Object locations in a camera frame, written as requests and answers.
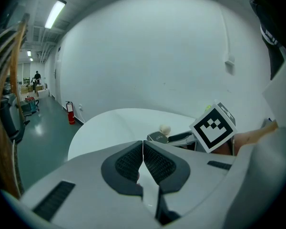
black rubber pad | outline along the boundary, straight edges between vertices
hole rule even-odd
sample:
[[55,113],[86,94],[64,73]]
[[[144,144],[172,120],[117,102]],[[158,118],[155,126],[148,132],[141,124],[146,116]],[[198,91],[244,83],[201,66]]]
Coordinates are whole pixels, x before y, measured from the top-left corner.
[[139,168],[143,162],[142,148],[143,142],[137,141],[102,163],[102,177],[116,192],[143,197],[143,188],[137,185]]
[[65,199],[75,187],[74,183],[61,181],[33,210],[33,212],[50,221]]
[[157,142],[144,141],[144,163],[162,194],[177,192],[190,176],[190,166],[184,159],[159,148],[156,144]]
[[218,161],[213,161],[213,160],[209,161],[208,165],[214,166],[214,167],[217,167],[217,168],[221,168],[221,169],[224,169],[224,170],[229,170],[231,168],[231,166],[232,166],[230,164],[226,164],[226,163],[222,163],[222,162],[218,162]]
[[185,133],[180,133],[177,135],[172,135],[168,138],[168,142],[175,142],[175,141],[180,141],[183,139],[186,139],[192,134],[192,132],[185,132]]

white table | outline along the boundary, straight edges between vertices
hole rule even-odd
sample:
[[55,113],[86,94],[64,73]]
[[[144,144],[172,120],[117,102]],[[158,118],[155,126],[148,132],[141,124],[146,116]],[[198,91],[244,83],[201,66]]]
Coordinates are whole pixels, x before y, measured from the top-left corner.
[[44,97],[48,97],[49,96],[49,90],[48,89],[44,89],[44,90],[39,90],[38,92],[38,97],[39,98],[44,98]]
[[[158,131],[159,126],[169,125],[170,135],[189,131],[195,119],[150,109],[116,109],[102,113],[87,121],[75,134],[69,148],[68,160],[114,145],[137,140],[146,140],[147,135]],[[144,162],[138,183],[143,186],[143,202],[155,213],[158,185],[153,180]]]

fire extinguisher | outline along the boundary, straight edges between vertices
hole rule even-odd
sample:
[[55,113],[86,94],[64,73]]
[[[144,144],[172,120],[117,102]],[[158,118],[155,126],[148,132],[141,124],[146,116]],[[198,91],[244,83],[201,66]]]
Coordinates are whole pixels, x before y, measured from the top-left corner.
[[75,118],[74,118],[74,111],[73,111],[73,103],[70,101],[66,101],[66,108],[68,112],[68,119],[69,119],[69,124],[74,125],[75,124]]

ceiling light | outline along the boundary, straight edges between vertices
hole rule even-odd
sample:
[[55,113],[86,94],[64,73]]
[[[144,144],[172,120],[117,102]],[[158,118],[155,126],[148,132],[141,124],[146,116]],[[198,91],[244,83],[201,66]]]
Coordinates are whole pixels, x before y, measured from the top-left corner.
[[45,28],[51,29],[52,25],[54,24],[57,16],[63,9],[63,7],[66,5],[66,1],[64,0],[57,0],[56,3],[54,4],[51,13],[48,17],[48,20],[46,22],[46,25],[44,26]]

black and white fiducial marker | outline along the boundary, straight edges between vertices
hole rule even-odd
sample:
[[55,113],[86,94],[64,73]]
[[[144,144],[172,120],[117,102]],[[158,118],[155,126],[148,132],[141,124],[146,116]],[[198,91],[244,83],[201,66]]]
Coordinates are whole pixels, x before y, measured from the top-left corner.
[[222,104],[214,104],[190,128],[207,153],[217,149],[237,132],[234,116]]

